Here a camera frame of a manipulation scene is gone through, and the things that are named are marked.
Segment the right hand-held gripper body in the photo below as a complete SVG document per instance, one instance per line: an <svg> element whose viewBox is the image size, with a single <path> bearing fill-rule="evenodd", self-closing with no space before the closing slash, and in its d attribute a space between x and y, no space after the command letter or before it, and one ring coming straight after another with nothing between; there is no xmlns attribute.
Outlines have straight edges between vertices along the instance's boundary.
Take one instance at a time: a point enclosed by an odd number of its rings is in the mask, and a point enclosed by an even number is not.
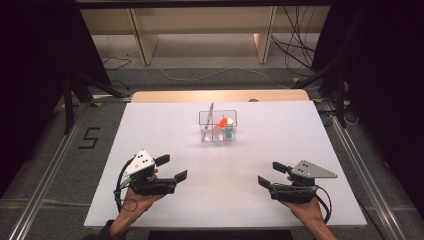
<svg viewBox="0 0 424 240"><path fill-rule="evenodd" d="M337 178L338 175L316 164L301 160L296 166L291 167L289 175L291 184L271 183L268 191L273 200L302 204L309 203L316 195L317 178Z"/></svg>

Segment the light wooden desk frame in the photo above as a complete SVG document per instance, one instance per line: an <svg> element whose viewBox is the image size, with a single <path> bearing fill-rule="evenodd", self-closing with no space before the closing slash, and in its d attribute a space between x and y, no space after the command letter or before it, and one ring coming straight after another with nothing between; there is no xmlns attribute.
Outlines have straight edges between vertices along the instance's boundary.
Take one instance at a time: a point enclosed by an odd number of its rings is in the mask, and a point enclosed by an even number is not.
<svg viewBox="0 0 424 240"><path fill-rule="evenodd" d="M141 64L148 65L163 34L235 34L253 36L264 64L273 33L322 31L328 6L194 7L86 9L82 17L92 35L132 35Z"/></svg>

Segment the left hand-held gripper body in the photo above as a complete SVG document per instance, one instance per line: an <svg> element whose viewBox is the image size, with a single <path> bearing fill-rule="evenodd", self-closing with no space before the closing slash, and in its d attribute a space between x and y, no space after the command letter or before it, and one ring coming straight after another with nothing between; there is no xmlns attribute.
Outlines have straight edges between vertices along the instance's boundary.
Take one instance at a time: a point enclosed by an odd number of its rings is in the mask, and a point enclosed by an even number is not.
<svg viewBox="0 0 424 240"><path fill-rule="evenodd" d="M177 182L174 178L159 179L154 176L155 159L141 149L124 168L125 183L139 195L166 195L175 191Z"/></svg>

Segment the person's left hand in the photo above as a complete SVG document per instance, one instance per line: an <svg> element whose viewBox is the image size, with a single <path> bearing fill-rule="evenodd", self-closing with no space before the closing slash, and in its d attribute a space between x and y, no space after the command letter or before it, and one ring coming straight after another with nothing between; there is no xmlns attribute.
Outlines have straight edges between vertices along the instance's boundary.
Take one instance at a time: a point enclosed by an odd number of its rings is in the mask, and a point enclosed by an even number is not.
<svg viewBox="0 0 424 240"><path fill-rule="evenodd" d="M139 219L156 201L163 198L163 195L143 196L136 194L131 188L127 189L122 208L115 223L120 228L129 228Z"/></svg>

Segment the light wooden table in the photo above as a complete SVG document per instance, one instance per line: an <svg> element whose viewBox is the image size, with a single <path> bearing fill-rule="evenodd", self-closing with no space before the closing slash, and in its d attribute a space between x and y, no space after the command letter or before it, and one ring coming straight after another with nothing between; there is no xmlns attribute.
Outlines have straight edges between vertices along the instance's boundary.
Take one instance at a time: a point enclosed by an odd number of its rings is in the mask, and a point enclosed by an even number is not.
<svg viewBox="0 0 424 240"><path fill-rule="evenodd" d="M302 89L138 91L132 103L308 101Z"/></svg>

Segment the orange highlighter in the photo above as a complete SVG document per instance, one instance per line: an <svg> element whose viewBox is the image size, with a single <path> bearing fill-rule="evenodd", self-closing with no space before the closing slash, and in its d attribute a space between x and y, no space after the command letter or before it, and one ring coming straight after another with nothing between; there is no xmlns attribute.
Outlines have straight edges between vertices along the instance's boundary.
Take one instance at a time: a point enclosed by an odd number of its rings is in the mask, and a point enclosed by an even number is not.
<svg viewBox="0 0 424 240"><path fill-rule="evenodd" d="M227 124L227 117L223 117L217 125L213 128L213 136L215 140L226 140L225 138L225 126Z"/></svg>

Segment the clear plastic organizer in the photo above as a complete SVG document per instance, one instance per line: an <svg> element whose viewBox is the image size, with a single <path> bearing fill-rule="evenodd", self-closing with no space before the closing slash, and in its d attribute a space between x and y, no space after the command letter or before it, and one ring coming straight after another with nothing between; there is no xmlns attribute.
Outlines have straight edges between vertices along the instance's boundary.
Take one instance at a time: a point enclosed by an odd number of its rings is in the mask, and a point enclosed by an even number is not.
<svg viewBox="0 0 424 240"><path fill-rule="evenodd" d="M202 142L234 141L238 126L235 110L200 111L198 124Z"/></svg>

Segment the black curtain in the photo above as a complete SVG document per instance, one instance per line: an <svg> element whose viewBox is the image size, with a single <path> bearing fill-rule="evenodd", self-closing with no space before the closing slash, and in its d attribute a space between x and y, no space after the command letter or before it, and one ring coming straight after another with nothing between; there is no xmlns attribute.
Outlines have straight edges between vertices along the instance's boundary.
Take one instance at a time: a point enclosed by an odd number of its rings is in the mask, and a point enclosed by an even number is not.
<svg viewBox="0 0 424 240"><path fill-rule="evenodd" d="M424 217L424 0L375 0L348 64L348 94Z"/></svg>
<svg viewBox="0 0 424 240"><path fill-rule="evenodd" d="M69 72L110 83L75 0L0 0L0 196L29 159Z"/></svg>

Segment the black tripod stand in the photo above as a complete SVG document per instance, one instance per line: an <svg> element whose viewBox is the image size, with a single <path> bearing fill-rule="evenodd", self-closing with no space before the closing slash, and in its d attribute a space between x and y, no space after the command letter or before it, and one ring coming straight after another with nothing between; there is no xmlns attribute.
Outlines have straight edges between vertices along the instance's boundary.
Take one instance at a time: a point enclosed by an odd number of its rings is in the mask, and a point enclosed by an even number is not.
<svg viewBox="0 0 424 240"><path fill-rule="evenodd" d="M75 95L82 103L91 103L93 95L88 87L94 86L116 98L128 98L129 94L121 93L113 89L110 85L101 83L93 77L82 72L66 73L62 80L63 99L65 105L66 127L65 134L68 134L74 126L74 110L72 96Z"/></svg>

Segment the aluminium floor rail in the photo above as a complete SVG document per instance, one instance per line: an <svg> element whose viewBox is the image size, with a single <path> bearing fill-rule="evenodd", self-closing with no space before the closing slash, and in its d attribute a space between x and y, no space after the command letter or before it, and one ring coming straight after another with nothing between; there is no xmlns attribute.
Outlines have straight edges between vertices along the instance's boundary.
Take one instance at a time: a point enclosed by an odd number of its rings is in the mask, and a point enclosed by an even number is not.
<svg viewBox="0 0 424 240"><path fill-rule="evenodd" d="M327 111L335 112L336 116L333 120L333 126L341 140L345 151L370 199L374 210L376 211L382 226L389 240L406 240L406 235L402 230L398 219L391 210L386 198L378 187L376 181L371 175L371 171L367 168L362 156L357 150L351 136L347 131L347 127L343 115L343 107L335 107L331 102L326 101L324 108Z"/></svg>
<svg viewBox="0 0 424 240"><path fill-rule="evenodd" d="M2 240L79 240L104 165L92 143L100 135L102 108L82 104L68 134L59 110L34 157L24 164L4 197L0 213L9 219Z"/></svg>

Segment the silver pen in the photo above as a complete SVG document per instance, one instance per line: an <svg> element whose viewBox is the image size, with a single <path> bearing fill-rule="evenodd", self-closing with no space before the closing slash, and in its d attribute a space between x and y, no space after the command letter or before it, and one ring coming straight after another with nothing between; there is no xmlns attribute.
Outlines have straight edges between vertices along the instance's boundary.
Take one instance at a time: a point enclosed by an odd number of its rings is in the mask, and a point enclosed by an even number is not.
<svg viewBox="0 0 424 240"><path fill-rule="evenodd" d="M202 141L205 141L205 139L206 139L207 130L210 126L210 121L211 121L212 115L213 115L213 108L214 108L214 103L212 102L210 107L209 107L209 111L208 111L208 115L207 115L207 119L206 119L206 124L205 124L205 127L204 127L203 136L202 136Z"/></svg>

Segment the person's right hand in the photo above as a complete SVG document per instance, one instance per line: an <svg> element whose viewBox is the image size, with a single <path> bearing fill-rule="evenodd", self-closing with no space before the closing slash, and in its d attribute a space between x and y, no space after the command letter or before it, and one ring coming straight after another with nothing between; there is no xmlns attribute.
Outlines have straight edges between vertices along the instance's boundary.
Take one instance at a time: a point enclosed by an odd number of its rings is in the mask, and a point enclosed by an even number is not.
<svg viewBox="0 0 424 240"><path fill-rule="evenodd" d="M288 207L292 214L309 230L326 226L319 201L316 198L313 198L309 203L296 204L282 201L282 204Z"/></svg>

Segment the white table board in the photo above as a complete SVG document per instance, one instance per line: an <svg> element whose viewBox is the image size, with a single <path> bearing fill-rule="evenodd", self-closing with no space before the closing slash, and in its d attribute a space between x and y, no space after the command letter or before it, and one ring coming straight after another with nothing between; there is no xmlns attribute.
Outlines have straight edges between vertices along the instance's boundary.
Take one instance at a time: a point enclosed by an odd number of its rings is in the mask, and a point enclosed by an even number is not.
<svg viewBox="0 0 424 240"><path fill-rule="evenodd" d="M168 154L159 169L168 178L188 177L173 194L156 202L136 225L154 230L284 229L298 225L290 210L258 184L263 177L283 183L273 163L307 160L333 173L320 179L322 198L333 205L330 225L362 227L366 220L345 177L315 105L310 101L215 103L234 110L238 126L229 142L204 142L198 114L206 103L130 103L126 106L85 226L95 228L117 215L113 191L124 164L140 149Z"/></svg>

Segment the black metal stand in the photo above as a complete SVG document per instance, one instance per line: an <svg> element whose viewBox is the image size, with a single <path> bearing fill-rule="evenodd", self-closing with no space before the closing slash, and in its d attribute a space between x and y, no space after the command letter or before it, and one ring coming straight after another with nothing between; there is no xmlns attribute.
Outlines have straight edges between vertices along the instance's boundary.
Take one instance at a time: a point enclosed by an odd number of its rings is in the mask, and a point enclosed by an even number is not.
<svg viewBox="0 0 424 240"><path fill-rule="evenodd" d="M358 10L351 20L330 63L314 73L311 77L308 77L305 81L294 86L294 89L303 89L321 80L322 83L319 88L321 97L329 97L332 93L336 93L336 108L333 110L333 113L343 128L346 127L344 120L345 79L349 68L349 62L354 58L355 52L363 38L363 22L365 17L365 11Z"/></svg>

